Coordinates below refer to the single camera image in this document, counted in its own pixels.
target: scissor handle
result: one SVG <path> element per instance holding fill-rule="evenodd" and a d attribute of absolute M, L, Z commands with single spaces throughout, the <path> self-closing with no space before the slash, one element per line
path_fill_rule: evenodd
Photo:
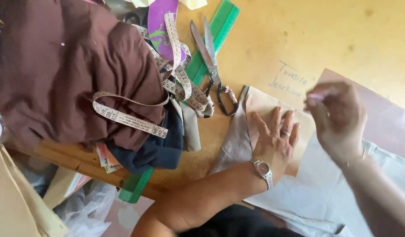
<path fill-rule="evenodd" d="M 221 100 L 221 93 L 227 93 L 229 95 L 229 98 L 233 101 L 233 110 L 229 113 L 226 110 L 226 107 L 224 107 L 223 101 Z M 218 104 L 220 105 L 221 111 L 223 111 L 224 114 L 227 116 L 232 116 L 236 113 L 237 108 L 239 107 L 239 104 L 237 102 L 236 96 L 234 95 L 233 91 L 229 89 L 228 86 L 223 87 L 223 85 L 220 83 L 217 88 L 217 100 Z"/>

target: wooden table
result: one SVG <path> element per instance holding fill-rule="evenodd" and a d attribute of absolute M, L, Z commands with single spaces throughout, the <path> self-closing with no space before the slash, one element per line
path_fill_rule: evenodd
<path fill-rule="evenodd" d="M 233 2 L 241 12 L 217 62 L 223 84 L 237 95 L 248 84 L 302 109 L 304 92 L 327 67 L 405 108 L 405 0 Z M 178 33 L 191 51 L 190 20 L 202 31 L 203 16 L 211 19 L 220 3 L 208 0 L 193 11 L 180 4 Z M 202 149 L 184 152 L 176 170 L 156 169 L 143 196 L 156 199 L 207 175 L 229 123 L 218 106 L 213 117 L 199 119 Z M 106 174 L 97 154 L 78 144 L 44 141 L 32 154 L 118 187 L 128 176 L 125 169 Z"/>

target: scissors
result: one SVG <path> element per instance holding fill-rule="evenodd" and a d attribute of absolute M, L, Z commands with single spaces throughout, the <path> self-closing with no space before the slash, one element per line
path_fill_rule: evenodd
<path fill-rule="evenodd" d="M 205 65 L 208 69 L 208 75 L 210 77 L 210 83 L 208 84 L 208 88 L 205 91 L 205 96 L 208 97 L 210 94 L 211 87 L 216 84 L 217 85 L 217 100 L 220 105 L 220 109 L 223 111 L 224 114 L 227 116 L 232 116 L 236 113 L 239 104 L 237 103 L 236 96 L 229 89 L 228 86 L 224 86 L 221 84 L 220 77 L 218 76 L 218 67 L 217 67 L 217 60 L 216 60 L 216 50 L 214 49 L 214 42 L 212 40 L 210 24 L 208 24 L 207 18 L 204 16 L 204 35 L 205 35 L 205 44 L 201 38 L 200 32 L 198 31 L 197 27 L 195 26 L 194 22 L 191 20 L 191 33 L 192 37 L 195 40 L 196 46 L 198 51 L 201 53 L 202 58 L 204 59 Z M 233 102 L 233 110 L 229 113 L 224 107 L 223 102 L 221 101 L 220 95 L 222 93 L 227 93 L 230 99 Z"/>

